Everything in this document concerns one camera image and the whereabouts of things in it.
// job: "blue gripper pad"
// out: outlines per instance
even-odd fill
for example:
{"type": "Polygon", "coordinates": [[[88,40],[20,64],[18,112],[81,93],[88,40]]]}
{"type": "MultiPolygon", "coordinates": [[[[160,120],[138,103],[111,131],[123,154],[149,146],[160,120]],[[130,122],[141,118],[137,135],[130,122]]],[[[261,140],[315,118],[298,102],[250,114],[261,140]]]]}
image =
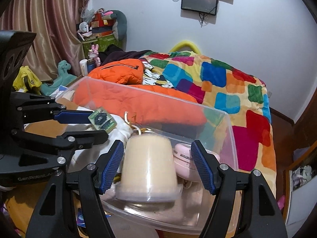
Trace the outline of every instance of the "blue gripper pad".
{"type": "Polygon", "coordinates": [[[99,194],[104,194],[106,190],[111,188],[118,167],[124,154],[124,146],[122,141],[116,140],[111,146],[108,153],[103,154],[109,158],[106,167],[104,168],[101,178],[99,178],[99,194]]]}
{"type": "Polygon", "coordinates": [[[209,154],[203,147],[201,149],[199,147],[202,147],[202,145],[198,146],[198,144],[195,141],[191,144],[191,156],[195,162],[197,171],[199,173],[204,188],[208,190],[210,194],[215,195],[216,187],[214,184],[214,176],[204,157],[204,154],[205,156],[209,154]]]}
{"type": "Polygon", "coordinates": [[[91,124],[88,119],[93,111],[64,110],[54,116],[54,120],[65,124],[91,124]]]}

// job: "teal rocking horse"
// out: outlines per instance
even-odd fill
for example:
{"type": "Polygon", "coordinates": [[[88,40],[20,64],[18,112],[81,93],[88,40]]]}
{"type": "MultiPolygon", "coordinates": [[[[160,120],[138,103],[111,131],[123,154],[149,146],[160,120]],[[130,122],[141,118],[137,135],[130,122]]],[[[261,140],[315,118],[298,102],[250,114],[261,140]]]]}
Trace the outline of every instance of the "teal rocking horse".
{"type": "Polygon", "coordinates": [[[47,83],[43,83],[40,86],[41,93],[43,95],[49,96],[52,94],[59,86],[66,86],[72,81],[74,81],[77,77],[69,74],[67,71],[70,70],[72,66],[66,62],[65,60],[60,61],[58,63],[58,77],[54,80],[52,85],[48,85],[47,83]]]}

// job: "multicolored bedspread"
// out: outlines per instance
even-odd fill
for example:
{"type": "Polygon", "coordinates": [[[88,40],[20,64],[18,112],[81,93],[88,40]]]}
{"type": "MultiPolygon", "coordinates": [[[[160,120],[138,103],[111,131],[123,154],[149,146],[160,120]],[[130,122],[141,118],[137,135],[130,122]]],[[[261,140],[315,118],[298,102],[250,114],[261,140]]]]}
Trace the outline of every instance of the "multicolored bedspread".
{"type": "Polygon", "coordinates": [[[239,168],[244,171],[259,169],[275,194],[273,133],[263,81],[194,52],[149,52],[140,60],[150,64],[146,67],[143,84],[175,88],[192,95],[200,104],[227,112],[239,168]]]}

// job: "pink rabbit toy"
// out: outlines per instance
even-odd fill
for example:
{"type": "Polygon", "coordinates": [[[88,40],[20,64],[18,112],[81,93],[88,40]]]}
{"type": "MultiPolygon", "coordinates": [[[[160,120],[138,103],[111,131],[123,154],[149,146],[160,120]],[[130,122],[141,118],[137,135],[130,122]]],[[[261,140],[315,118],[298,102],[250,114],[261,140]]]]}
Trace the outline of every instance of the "pink rabbit toy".
{"type": "Polygon", "coordinates": [[[97,67],[100,66],[100,58],[98,57],[99,52],[98,52],[99,45],[92,45],[91,49],[88,52],[88,57],[89,59],[94,59],[96,61],[97,67]]]}

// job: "pink device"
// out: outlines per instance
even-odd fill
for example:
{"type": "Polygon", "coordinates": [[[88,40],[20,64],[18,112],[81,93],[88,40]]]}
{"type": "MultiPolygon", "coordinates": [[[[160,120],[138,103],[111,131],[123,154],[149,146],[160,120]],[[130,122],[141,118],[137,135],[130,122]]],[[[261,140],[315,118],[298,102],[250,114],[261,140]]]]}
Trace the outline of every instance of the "pink device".
{"type": "MultiPolygon", "coordinates": [[[[213,151],[206,150],[209,154],[213,154],[219,161],[220,156],[213,151]]],[[[174,165],[176,174],[188,181],[200,182],[200,177],[196,169],[193,158],[191,157],[191,146],[185,143],[178,143],[173,149],[174,165]]]]}

